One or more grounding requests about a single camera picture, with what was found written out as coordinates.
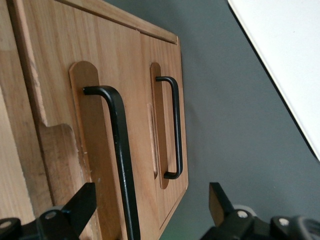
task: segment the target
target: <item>clamp jaw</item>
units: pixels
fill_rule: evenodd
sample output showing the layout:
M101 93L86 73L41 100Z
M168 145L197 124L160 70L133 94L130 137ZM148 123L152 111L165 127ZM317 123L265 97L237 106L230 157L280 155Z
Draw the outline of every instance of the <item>clamp jaw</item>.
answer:
M0 240L78 240L96 207L95 184L86 183L61 210L48 210L26 225L0 219Z
M217 182L209 186L209 209L215 227L201 240L318 240L320 222L303 216L275 216L270 223L243 209L234 209Z

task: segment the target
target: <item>drawer pull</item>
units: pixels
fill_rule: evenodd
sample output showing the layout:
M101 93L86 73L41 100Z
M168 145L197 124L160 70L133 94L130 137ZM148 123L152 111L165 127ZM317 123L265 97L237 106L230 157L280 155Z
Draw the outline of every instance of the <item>drawer pull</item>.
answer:
M175 142L175 159L176 172L165 172L165 179L177 179L183 171L182 158L182 141L181 141L181 124L180 124L180 103L179 103L179 87L177 81L170 76L157 76L157 82L168 82L171 86L172 105L173 105L173 124L174 124L174 142Z
M118 91L111 86L87 86L83 93L102 96L108 104L126 231L129 240L139 240L139 217L124 103Z

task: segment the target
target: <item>gray wall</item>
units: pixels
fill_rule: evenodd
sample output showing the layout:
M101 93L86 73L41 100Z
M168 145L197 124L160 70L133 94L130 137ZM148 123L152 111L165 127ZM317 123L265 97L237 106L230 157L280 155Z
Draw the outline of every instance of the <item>gray wall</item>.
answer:
M264 220L320 220L314 158L225 0L107 0L180 37L189 188L162 240L213 225L209 182Z

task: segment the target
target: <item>screw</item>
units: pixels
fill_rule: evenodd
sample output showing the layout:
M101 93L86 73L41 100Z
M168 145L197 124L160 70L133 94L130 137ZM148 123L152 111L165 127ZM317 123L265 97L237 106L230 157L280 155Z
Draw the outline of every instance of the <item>screw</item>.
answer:
M56 215L57 215L57 213L55 211L51 211L51 212L47 213L44 218L49 220L49 219L54 218Z
M10 225L11 225L10 221L5 221L0 224L0 229L5 229L5 228L9 227Z
M279 218L279 223L284 227L289 226L289 220L285 218Z
M238 214L239 218L242 218L242 219L246 219L248 217L248 214L242 210L238 211L237 214Z

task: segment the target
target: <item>wooden panel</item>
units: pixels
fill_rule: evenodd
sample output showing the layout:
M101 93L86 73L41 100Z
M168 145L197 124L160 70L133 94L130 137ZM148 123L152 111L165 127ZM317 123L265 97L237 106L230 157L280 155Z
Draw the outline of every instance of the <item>wooden panel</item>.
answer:
M100 84L114 87L123 98L141 239L156 238L159 234L159 213L148 128L147 92L150 88L146 86L146 80L150 82L150 77L144 78L140 32L53 0L15 0L14 4L22 48L27 55L27 81L35 98L37 112L45 125L40 131L43 149L47 150L45 162L50 165L49 180L55 188L66 189L63 194L55 191L54 202L67 201L84 182L91 180L68 74L74 62L88 61L98 69ZM111 138L109 143L112 143L107 107L103 102L106 133ZM107 143L106 147L111 153L116 198L118 205L122 206L114 146ZM59 171L55 170L57 157ZM96 184L102 185L97 186L97 189L101 189L106 183L98 181ZM126 228L121 207L119 215L122 237L125 239ZM97 226L97 222L92 223L93 231L99 231Z
M186 125L184 111L184 95L183 82L181 71L181 54L180 47L168 42L141 35L143 49L143 66L149 68L153 62L159 63L162 76L170 76L176 79L179 87L180 101L180 116L181 116L181 135L182 135L182 157L183 157L183 172L178 179L170 180L168 187L162 189L160 185L160 176L158 174L155 179L155 187L157 192L157 202L159 209L160 232L164 230L169 222L171 215L178 206L183 194L188 187L188 166L187 166L187 144L186 144ZM176 171L176 151L175 151L175 135L173 122L173 105L172 92L170 84L162 83L163 106L164 106L164 121L166 148L168 158L168 170ZM148 93L148 101L152 103L151 93Z
M98 70L88 61L70 68L70 80L80 129L82 150L86 153L91 180L96 185L97 212L101 235L121 239L121 225L109 140L100 96L85 96L84 87L99 86Z
M169 179L164 175L168 172L168 153L166 140L166 125L164 112L164 98L162 82L156 82L156 77L161 77L161 67L159 63L153 62L150 66L150 81L152 91L152 103L155 118L155 131L158 165L160 169L160 184L162 189L166 189L169 184Z
M52 206L8 7L0 0L0 218L25 224Z
M152 36L169 43L178 44L178 38L173 33L142 20L128 12L102 0L56 0L58 2L73 6L86 12L95 14L104 19L119 23L126 27L140 31L141 33Z

